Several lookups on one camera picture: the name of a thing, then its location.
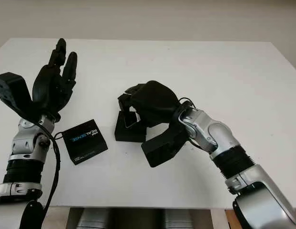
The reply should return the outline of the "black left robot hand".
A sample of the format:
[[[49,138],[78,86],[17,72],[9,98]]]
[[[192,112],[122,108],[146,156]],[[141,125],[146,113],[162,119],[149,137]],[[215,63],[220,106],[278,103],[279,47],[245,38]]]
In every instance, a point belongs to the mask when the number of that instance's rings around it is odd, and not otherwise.
[[[66,57],[66,41],[60,38],[51,52],[48,64],[41,68],[34,81],[33,103],[54,122],[60,121],[59,111],[66,106],[72,95],[76,84],[77,60],[76,52]]]

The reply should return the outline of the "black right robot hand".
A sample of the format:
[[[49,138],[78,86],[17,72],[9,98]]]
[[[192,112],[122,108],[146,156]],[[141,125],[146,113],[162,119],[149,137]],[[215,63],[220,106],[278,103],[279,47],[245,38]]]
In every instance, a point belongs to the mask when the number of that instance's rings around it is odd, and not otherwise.
[[[128,88],[118,103],[123,112],[133,107],[146,127],[169,123],[181,105],[170,88],[153,80]]]

